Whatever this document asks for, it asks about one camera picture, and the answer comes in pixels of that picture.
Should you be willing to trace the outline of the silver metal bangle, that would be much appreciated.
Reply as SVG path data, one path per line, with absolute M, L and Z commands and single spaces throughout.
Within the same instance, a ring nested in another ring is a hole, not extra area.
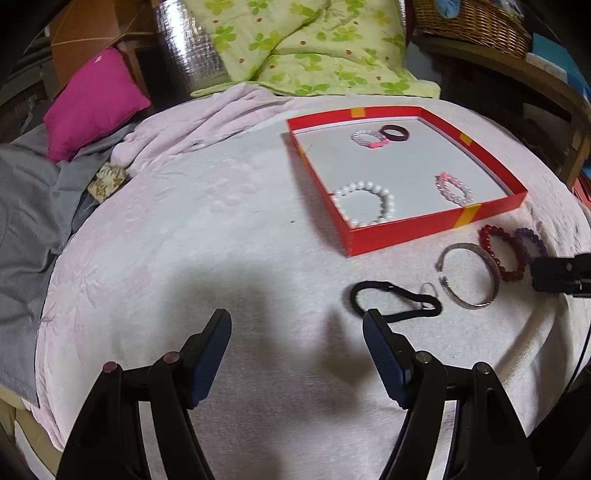
M 474 243 L 445 247 L 436 262 L 436 271 L 444 292 L 464 309 L 486 308 L 499 294 L 499 268 L 492 257 Z

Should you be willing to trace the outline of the dark maroon hair band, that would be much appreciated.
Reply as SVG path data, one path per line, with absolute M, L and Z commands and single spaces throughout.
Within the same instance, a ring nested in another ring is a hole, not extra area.
M 384 125 L 379 132 L 390 142 L 404 142 L 410 138 L 409 130 L 400 125 Z

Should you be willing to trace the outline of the pale pink fleece blanket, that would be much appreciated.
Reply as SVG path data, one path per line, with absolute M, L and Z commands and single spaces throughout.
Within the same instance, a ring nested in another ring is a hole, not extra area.
M 421 105 L 459 127 L 529 190 L 488 222 L 346 257 L 283 119 L 349 105 Z M 102 365 L 151 365 L 228 310 L 232 335 L 211 392 L 190 412 L 217 479 L 378 479 L 405 412 L 390 400 L 346 290 L 437 284 L 448 245 L 485 223 L 538 231 L 557 256 L 590 251 L 590 212 L 503 127 L 450 102 L 324 97 L 221 143 L 151 162 L 99 206 L 53 271 L 36 351 L 39 407 L 63 450 Z M 502 285 L 470 311 L 394 327 L 442 362 L 494 366 L 529 433 L 556 404 L 583 350 L 590 300 Z

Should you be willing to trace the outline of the wooden bench table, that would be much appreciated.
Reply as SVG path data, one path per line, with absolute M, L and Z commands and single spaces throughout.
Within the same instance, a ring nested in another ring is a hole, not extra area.
M 431 56 L 443 75 L 442 98 L 500 124 L 534 151 L 568 187 L 590 155 L 590 106 L 576 90 L 524 60 L 486 47 L 428 35 L 413 43 Z M 524 118 L 524 106 L 554 114 L 568 126 L 567 146 Z

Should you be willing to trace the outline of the red shallow box tray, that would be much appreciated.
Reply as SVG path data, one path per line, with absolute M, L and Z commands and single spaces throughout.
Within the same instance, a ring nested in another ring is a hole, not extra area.
M 410 132 L 390 142 L 379 130 Z M 517 209 L 526 187 L 464 131 L 420 106 L 349 107 L 287 121 L 346 255 Z

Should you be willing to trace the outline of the small floral patterned cloth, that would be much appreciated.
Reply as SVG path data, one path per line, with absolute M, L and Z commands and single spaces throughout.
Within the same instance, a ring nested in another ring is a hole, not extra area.
M 127 181 L 128 174 L 123 167 L 103 164 L 87 186 L 90 196 L 98 203 L 103 203 L 116 193 Z

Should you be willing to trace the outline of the blue fashion box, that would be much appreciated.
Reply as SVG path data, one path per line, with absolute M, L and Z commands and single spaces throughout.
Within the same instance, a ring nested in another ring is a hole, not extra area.
M 590 97 L 589 84 L 567 50 L 558 43 L 535 33 L 526 62 L 561 80 L 584 97 Z

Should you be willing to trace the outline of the grey bed sheet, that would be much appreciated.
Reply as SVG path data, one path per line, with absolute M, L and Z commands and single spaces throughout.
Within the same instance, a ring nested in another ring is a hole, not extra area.
M 39 125 L 1 147 L 1 384 L 37 404 L 35 351 L 53 268 L 94 201 L 86 191 L 128 124 L 83 147 L 71 161 L 48 160 Z

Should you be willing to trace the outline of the wicker basket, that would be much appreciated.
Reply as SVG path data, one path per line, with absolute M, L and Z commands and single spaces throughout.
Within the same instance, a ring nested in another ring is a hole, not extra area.
M 424 34 L 465 41 L 516 58 L 529 52 L 532 37 L 523 23 L 491 1 L 461 1 L 457 17 L 444 18 L 434 1 L 412 2 L 417 26 Z

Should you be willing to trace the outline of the magenta pillow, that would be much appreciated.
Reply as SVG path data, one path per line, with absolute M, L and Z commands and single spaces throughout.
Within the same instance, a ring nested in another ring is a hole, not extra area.
M 72 160 L 82 147 L 110 135 L 150 106 L 121 53 L 112 47 L 100 51 L 71 77 L 43 117 L 47 158 L 54 163 Z

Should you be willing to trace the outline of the silver foil insulation roll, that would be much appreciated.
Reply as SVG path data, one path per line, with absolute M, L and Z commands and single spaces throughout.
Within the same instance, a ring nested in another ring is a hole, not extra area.
M 158 1 L 153 11 L 173 78 L 186 94 L 229 81 L 211 36 L 184 1 Z

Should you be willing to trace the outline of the green clover quilt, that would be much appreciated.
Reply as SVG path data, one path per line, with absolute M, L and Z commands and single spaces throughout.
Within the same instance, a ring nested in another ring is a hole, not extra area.
M 397 1 L 189 1 L 228 77 L 202 97 L 242 82 L 277 94 L 439 98 L 438 84 L 406 65 Z

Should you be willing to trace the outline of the orange wooden cabinet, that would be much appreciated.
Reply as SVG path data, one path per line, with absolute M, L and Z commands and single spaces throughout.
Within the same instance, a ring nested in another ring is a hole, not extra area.
M 135 51 L 156 41 L 150 1 L 72 1 L 49 24 L 49 39 L 60 86 L 89 59 L 108 47 L 124 55 L 132 77 L 145 82 Z

